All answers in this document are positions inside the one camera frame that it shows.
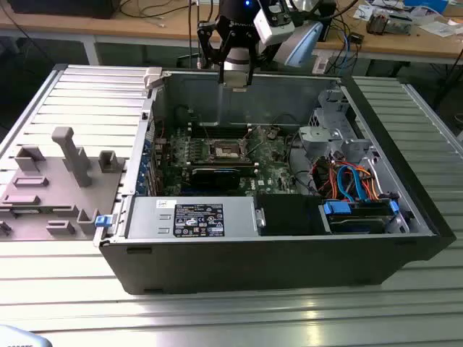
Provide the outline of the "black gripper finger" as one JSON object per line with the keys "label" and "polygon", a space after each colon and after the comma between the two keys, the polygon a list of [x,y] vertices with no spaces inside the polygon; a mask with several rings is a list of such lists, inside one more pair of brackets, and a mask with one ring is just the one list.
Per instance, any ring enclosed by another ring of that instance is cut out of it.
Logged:
{"label": "black gripper finger", "polygon": [[279,44],[266,46],[261,53],[258,53],[258,34],[245,33],[245,48],[249,55],[249,71],[246,76],[245,87],[252,84],[252,78],[255,68],[261,68],[269,64],[279,50]]}
{"label": "black gripper finger", "polygon": [[[224,83],[224,62],[232,49],[232,29],[230,20],[216,20],[215,22],[200,21],[197,26],[197,37],[205,62],[203,67],[209,68],[212,64],[219,66],[218,83]],[[211,45],[210,39],[216,31],[221,38],[219,48]]]}

